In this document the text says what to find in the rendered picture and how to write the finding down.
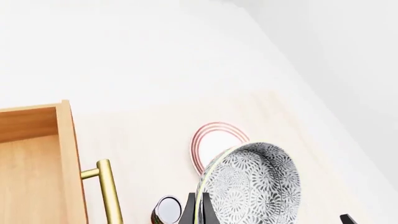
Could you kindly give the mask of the wooden cabinet drawer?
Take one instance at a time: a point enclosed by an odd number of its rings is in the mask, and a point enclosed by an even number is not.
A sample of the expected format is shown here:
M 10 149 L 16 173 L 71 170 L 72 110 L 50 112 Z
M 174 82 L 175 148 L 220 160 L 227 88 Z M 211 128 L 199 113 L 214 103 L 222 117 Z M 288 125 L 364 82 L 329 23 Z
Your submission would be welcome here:
M 88 224 L 72 111 L 0 110 L 0 224 Z

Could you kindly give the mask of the white plate with red rings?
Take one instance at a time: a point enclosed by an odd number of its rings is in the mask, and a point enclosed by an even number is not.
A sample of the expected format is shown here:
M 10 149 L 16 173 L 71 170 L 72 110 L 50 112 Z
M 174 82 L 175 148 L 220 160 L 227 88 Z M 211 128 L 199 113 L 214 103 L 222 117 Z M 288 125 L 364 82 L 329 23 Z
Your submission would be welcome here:
M 190 141 L 190 157 L 198 175 L 223 151 L 248 142 L 248 136 L 236 126 L 221 121 L 198 128 Z

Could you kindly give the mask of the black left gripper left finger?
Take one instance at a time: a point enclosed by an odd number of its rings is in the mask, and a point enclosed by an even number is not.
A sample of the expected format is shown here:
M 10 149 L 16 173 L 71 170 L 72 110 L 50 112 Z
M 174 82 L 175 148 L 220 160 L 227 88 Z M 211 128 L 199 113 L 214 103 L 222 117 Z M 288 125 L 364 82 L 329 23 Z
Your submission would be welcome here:
M 203 217 L 202 224 L 217 224 L 217 216 L 213 209 L 209 193 L 207 192 L 203 193 L 201 201 L 202 201 L 201 214 Z M 200 212 L 195 211 L 195 203 L 197 202 L 199 201 L 196 199 L 195 193 L 189 193 L 179 224 L 194 224 L 196 218 L 198 218 L 198 214 L 200 214 Z

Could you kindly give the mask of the printed tin with white lid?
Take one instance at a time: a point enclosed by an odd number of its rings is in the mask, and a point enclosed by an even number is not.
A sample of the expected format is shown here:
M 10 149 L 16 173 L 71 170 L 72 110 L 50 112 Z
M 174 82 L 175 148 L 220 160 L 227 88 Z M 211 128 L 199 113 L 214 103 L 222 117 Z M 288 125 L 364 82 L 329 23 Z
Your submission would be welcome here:
M 151 213 L 152 224 L 177 224 L 182 216 L 182 205 L 173 195 L 162 197 Z

